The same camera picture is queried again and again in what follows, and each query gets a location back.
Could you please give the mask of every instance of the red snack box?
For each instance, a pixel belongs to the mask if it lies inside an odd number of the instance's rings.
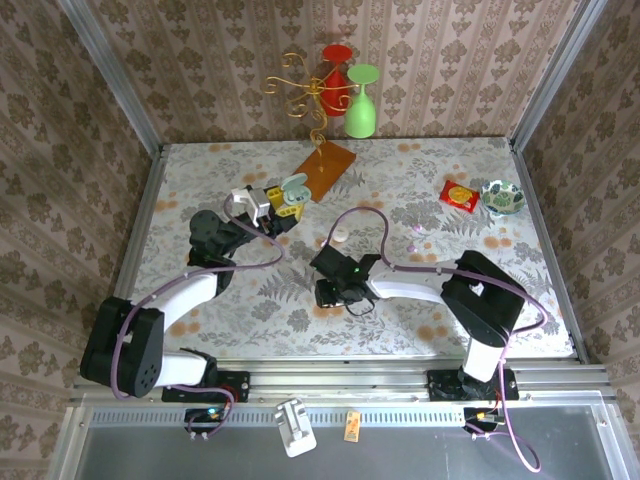
[[[448,203],[449,205],[466,210],[469,213],[473,213],[476,208],[480,194],[470,188],[458,185],[451,180],[447,180],[444,184],[442,193],[440,194],[440,200]]]

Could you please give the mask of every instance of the gold wire stand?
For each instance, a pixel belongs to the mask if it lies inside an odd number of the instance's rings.
[[[308,113],[310,113],[311,117],[316,122],[318,122],[318,125],[313,129],[311,129],[309,137],[311,138],[311,142],[313,143],[313,145],[315,146],[318,152],[318,159],[319,159],[318,170],[320,172],[324,172],[324,163],[322,160],[322,149],[320,147],[322,144],[326,143],[327,141],[323,132],[327,129],[327,126],[329,124],[329,117],[327,115],[327,112],[324,109],[324,105],[326,105],[326,102],[323,100],[320,94],[326,90],[344,90],[346,88],[355,88],[358,85],[345,85],[343,87],[327,87],[326,80],[338,68],[338,65],[336,65],[333,69],[331,69],[331,71],[324,78],[318,78],[309,72],[309,69],[307,68],[307,64],[305,63],[304,58],[302,58],[301,55],[297,53],[285,53],[282,56],[282,66],[284,68],[289,68],[291,66],[298,65],[298,64],[302,65],[302,67],[304,68],[304,71],[308,79],[307,83],[296,83],[296,82],[292,82],[291,80],[287,80],[285,78],[271,76],[265,79],[265,84],[262,90],[264,93],[268,95],[273,95],[277,93],[278,86],[280,84],[291,85],[292,87],[298,87],[303,90],[304,93],[302,95],[299,95],[285,102],[284,110],[285,110],[285,113],[292,118],[302,118]],[[309,109],[309,106],[307,105],[307,97],[311,97],[313,99],[313,105],[314,105],[313,109]],[[349,95],[341,95],[339,98],[339,101],[341,104],[343,102],[347,102],[347,107],[336,108],[330,105],[326,105],[326,106],[339,112],[346,112],[347,109],[349,108],[349,105],[350,105],[349,102],[351,101],[351,97]]]

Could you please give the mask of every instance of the black mounting bracket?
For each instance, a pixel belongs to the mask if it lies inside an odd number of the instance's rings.
[[[249,372],[238,372],[230,370],[218,370],[215,357],[206,353],[183,348],[189,353],[199,355],[207,361],[207,366],[202,376],[202,381],[193,385],[194,388],[223,388],[233,394],[237,403],[247,403],[249,391],[251,390],[251,374]],[[162,401],[168,403],[222,403],[227,401],[227,397],[222,393],[211,392],[185,392],[176,388],[164,388],[162,390]]]
[[[504,369],[506,400],[519,400],[518,384],[512,370]],[[428,370],[427,389],[432,402],[472,401],[496,399],[500,391],[498,371],[488,382],[479,382],[458,370]]]

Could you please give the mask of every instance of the label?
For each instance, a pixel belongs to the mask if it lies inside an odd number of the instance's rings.
[[[347,426],[344,430],[344,441],[357,443],[360,437],[360,412],[349,410]]]

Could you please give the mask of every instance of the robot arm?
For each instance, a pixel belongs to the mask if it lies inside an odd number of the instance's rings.
[[[303,188],[300,181],[304,180],[297,180],[299,185],[296,187],[300,190]],[[270,238],[276,238],[298,223],[304,209],[304,202],[297,201],[301,198],[299,192],[293,201],[286,194],[287,191],[280,187],[254,190],[247,186],[233,190],[234,203],[243,205],[246,210],[235,218]],[[235,263],[231,258],[235,250],[255,238],[235,223],[223,222],[209,210],[196,213],[189,227],[189,268],[233,267]],[[164,352],[163,337],[171,325],[187,312],[220,295],[229,286],[232,276],[233,271],[191,276],[138,311],[119,357],[120,391],[142,397],[154,387],[177,384],[217,386],[215,358],[186,349]],[[132,308],[129,300],[116,297],[110,297],[100,305],[80,364],[80,374],[84,378],[111,386],[116,341]]]
[[[433,275],[393,270],[380,255],[364,255],[360,262],[325,245],[311,266],[325,278],[316,282],[320,307],[347,306],[362,300],[374,302],[393,297],[412,298],[447,305],[471,341],[462,372],[479,382],[489,382],[520,315],[524,300],[488,283],[459,275]],[[456,261],[431,265],[466,270],[510,283],[511,277],[479,252],[466,251]]]

